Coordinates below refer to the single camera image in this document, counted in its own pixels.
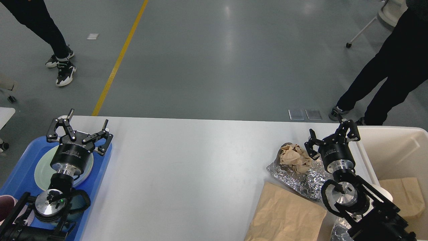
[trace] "crumpled aluminum foil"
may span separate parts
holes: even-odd
[[[332,179],[333,176],[324,170],[321,160],[313,161],[309,171],[304,174],[295,173],[288,165],[279,166],[277,160],[266,167],[267,171],[275,179],[291,187],[304,197],[315,201],[322,200],[321,187],[327,179]]]
[[[336,221],[333,225],[333,229],[331,231],[330,241],[354,241],[348,234],[348,229],[350,228],[351,226],[344,218],[336,218]]]

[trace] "white table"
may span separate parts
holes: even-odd
[[[7,121],[15,114],[15,109],[0,107],[0,130],[7,123]]]
[[[74,116],[75,130],[98,132],[105,117]],[[114,135],[109,166],[83,241],[241,241],[266,171],[280,146],[303,146],[338,124],[108,117]],[[358,175],[370,182],[350,143]],[[318,240],[329,240],[327,214]]]

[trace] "sneaker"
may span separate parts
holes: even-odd
[[[67,45],[68,49],[68,58],[71,58],[74,56],[74,51],[70,49],[70,47]],[[46,67],[48,68],[54,68],[58,64],[58,60],[56,59],[55,55],[52,55],[51,58],[45,63]]]
[[[367,124],[364,122],[364,117],[358,119],[355,124],[357,124],[357,126],[367,126]]]
[[[331,112],[328,115],[328,117],[332,121],[340,121],[341,116],[343,114],[347,114],[347,113],[349,113],[349,111],[343,111],[343,110],[339,109],[339,107],[335,106],[335,107],[333,107],[333,109],[331,109]]]
[[[58,77],[56,79],[57,86],[68,85],[73,81],[73,73],[76,72],[76,66],[72,62],[58,62]]]

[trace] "white plate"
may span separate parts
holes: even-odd
[[[46,191],[51,184],[51,177],[54,173],[56,173],[55,170],[51,167],[51,161],[52,158],[55,155],[56,150],[58,149],[58,146],[50,149],[48,152],[46,152],[37,163],[36,169],[34,171],[34,181],[36,181],[36,184],[40,189],[43,191]],[[91,153],[89,156],[88,164],[86,165],[86,168],[80,177],[73,182],[73,186],[77,187],[79,184],[81,184],[91,173],[92,166],[94,166],[94,155]]]

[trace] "chair wheel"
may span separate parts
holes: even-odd
[[[9,143],[3,142],[2,144],[0,144],[0,149],[6,151],[7,149],[9,149]]]
[[[9,96],[9,97],[7,98],[7,100],[8,100],[10,103],[16,102],[16,98],[15,98],[15,97],[13,97],[13,96]]]

